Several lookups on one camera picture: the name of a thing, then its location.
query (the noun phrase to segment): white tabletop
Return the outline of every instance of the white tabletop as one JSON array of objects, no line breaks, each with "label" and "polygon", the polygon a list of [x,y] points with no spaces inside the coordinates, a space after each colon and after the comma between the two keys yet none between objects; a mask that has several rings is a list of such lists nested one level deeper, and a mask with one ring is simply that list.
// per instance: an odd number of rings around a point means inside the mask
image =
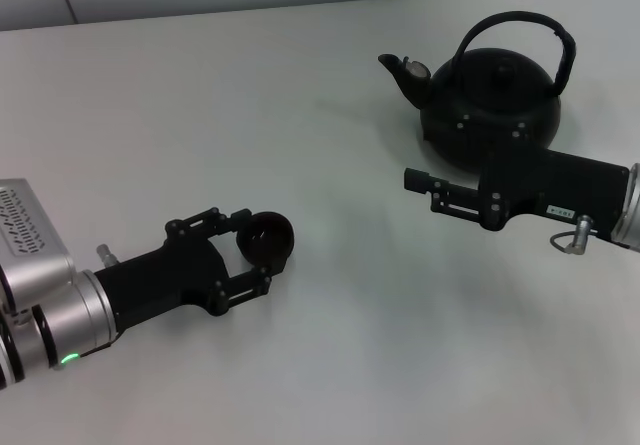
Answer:
[{"label": "white tabletop", "polygon": [[[559,222],[500,233],[429,212],[418,139],[377,62],[435,69],[490,14],[549,14],[578,55],[554,150],[640,159],[640,0],[375,0],[0,34],[0,170],[26,177],[79,268],[158,247],[208,207],[286,215],[271,294],[183,307],[0,394],[2,443],[626,445],[640,441],[640,256]],[[560,42],[477,46],[555,73]],[[232,271],[241,260],[221,242]]]}]

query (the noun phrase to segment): small sticker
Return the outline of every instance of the small sticker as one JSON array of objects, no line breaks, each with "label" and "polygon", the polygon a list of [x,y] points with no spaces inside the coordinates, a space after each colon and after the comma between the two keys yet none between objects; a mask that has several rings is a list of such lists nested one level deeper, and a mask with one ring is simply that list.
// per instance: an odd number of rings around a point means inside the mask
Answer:
[{"label": "small sticker", "polygon": [[576,212],[574,212],[573,210],[569,210],[567,208],[556,207],[554,205],[549,205],[547,207],[547,213],[549,213],[551,215],[556,215],[556,216],[562,217],[562,218],[568,218],[568,219],[572,219],[573,216],[576,214]]}]

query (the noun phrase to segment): kettle spout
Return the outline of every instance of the kettle spout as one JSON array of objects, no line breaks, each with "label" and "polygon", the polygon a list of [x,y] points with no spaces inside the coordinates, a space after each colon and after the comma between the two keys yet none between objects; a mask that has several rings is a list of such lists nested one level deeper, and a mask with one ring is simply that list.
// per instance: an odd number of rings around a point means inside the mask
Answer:
[{"label": "kettle spout", "polygon": [[426,106],[429,94],[431,72],[420,62],[410,62],[409,57],[400,60],[395,55],[384,54],[378,61],[389,70],[400,91],[417,109]]}]

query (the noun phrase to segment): ventilation grille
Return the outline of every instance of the ventilation grille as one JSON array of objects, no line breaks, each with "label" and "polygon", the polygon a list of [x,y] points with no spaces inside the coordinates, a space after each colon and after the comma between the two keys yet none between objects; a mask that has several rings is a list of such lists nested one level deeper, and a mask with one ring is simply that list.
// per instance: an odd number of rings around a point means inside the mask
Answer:
[{"label": "ventilation grille", "polygon": [[0,190],[0,228],[16,255],[38,253],[44,248],[44,240],[31,222],[22,200],[10,188]]}]

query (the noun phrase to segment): silver connector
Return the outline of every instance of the silver connector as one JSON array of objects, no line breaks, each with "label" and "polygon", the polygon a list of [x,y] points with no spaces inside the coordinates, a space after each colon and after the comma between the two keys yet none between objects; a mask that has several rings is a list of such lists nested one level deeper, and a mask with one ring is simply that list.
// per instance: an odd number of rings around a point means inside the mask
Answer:
[{"label": "silver connector", "polygon": [[96,253],[100,257],[100,260],[102,260],[102,264],[105,266],[105,268],[113,267],[114,265],[118,265],[120,263],[117,257],[113,253],[111,253],[111,250],[109,250],[109,247],[106,243],[98,245],[98,248],[96,248]]},{"label": "silver connector", "polygon": [[584,252],[587,250],[587,242],[589,241],[589,234],[592,228],[593,220],[591,217],[587,215],[578,217],[573,240],[571,240],[571,244],[565,248],[565,252],[572,255],[584,255]]}]

